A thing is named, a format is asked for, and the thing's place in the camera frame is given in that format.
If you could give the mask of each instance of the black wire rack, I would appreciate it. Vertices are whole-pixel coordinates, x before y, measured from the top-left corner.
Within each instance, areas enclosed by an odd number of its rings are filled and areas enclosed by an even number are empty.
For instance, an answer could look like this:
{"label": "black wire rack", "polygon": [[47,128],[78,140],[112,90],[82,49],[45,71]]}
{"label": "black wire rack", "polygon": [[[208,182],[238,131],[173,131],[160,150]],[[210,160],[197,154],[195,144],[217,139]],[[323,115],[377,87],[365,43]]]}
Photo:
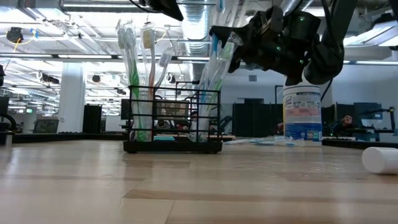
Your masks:
{"label": "black wire rack", "polygon": [[[157,98],[151,100],[133,100],[132,93],[135,89],[147,89],[153,90],[153,96],[156,96],[157,91],[174,91],[176,96],[175,100],[160,100]],[[134,102],[146,102],[152,103],[152,114],[134,114],[130,111],[128,114],[127,121],[127,136],[128,140],[124,142],[123,147],[124,151],[128,153],[137,153],[137,152],[204,152],[204,153],[217,153],[222,150],[223,143],[222,140],[222,132],[220,130],[220,114],[221,114],[221,92],[215,90],[195,90],[195,89],[187,89],[187,88],[166,88],[166,87],[149,87],[149,86],[139,86],[139,85],[131,85],[129,86],[130,94],[129,94],[129,108],[132,108]],[[177,92],[190,91],[194,93],[192,96],[186,97],[184,100],[177,100]],[[216,94],[216,103],[202,103],[201,96],[211,96],[212,94]],[[180,105],[188,105],[186,110],[189,111],[184,115],[180,114],[162,114],[159,113],[161,109],[166,109],[170,107],[164,107],[164,104],[176,103]],[[199,107],[200,105],[210,105],[214,106],[216,110],[216,116],[199,116]],[[196,110],[197,115],[192,116],[192,112]],[[151,117],[152,125],[151,128],[133,128],[133,118],[137,117]],[[188,122],[190,118],[196,118],[196,128],[195,129],[160,129],[156,128],[155,120],[156,119],[169,119],[169,120],[177,120],[177,121],[185,121]],[[199,130],[199,119],[215,119],[217,129],[216,130]],[[134,131],[135,134],[138,131],[148,131],[150,132],[150,141],[136,141],[131,137],[131,132]],[[186,133],[195,133],[195,142],[189,140],[186,137]],[[207,133],[207,141],[200,142],[198,139],[200,138],[200,133]],[[163,137],[170,137],[174,140],[161,140],[157,138],[161,134]]]}

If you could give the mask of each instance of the white cylinder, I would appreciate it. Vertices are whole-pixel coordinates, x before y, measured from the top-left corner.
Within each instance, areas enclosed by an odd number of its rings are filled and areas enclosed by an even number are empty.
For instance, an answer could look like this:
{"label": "white cylinder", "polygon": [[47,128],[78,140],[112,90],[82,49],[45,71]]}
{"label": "white cylinder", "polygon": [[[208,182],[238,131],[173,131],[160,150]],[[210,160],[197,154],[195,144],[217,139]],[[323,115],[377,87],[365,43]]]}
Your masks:
{"label": "white cylinder", "polygon": [[285,136],[310,141],[306,146],[321,146],[320,87],[303,79],[298,85],[284,86],[283,96]]}
{"label": "white cylinder", "polygon": [[398,174],[398,149],[369,147],[362,153],[362,163],[374,174]]}

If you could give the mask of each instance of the wooden table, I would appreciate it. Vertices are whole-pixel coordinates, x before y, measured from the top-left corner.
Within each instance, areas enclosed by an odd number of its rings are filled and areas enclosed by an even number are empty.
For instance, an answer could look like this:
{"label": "wooden table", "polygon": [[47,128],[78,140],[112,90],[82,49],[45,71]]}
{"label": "wooden table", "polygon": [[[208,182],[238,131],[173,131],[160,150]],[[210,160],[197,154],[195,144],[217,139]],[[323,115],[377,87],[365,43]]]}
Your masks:
{"label": "wooden table", "polygon": [[398,220],[398,176],[362,150],[224,146],[126,154],[121,141],[0,148],[1,223],[357,223]]}

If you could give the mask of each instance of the white plastic cap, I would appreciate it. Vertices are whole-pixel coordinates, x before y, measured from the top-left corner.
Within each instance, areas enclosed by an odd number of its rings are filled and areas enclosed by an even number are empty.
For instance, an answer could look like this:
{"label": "white plastic cap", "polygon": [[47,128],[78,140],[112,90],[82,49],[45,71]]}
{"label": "white plastic cap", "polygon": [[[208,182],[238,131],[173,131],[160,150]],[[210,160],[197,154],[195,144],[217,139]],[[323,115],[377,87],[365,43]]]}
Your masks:
{"label": "white plastic cap", "polygon": [[362,153],[362,163],[374,174],[398,174],[398,149],[369,147]]}

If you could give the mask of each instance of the exposed pipe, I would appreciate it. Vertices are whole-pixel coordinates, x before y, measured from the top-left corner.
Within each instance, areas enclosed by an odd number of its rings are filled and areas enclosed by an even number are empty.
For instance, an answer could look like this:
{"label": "exposed pipe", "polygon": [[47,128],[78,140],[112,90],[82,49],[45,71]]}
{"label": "exposed pipe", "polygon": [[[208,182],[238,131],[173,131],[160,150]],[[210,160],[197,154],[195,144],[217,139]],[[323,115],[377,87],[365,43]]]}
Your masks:
{"label": "exposed pipe", "polygon": [[[180,6],[184,21],[182,22],[183,38],[185,40],[206,40],[209,31],[210,6],[199,4],[183,4]],[[208,55],[208,44],[185,43],[187,54],[190,56]],[[204,64],[192,65],[192,81],[200,80]]]}

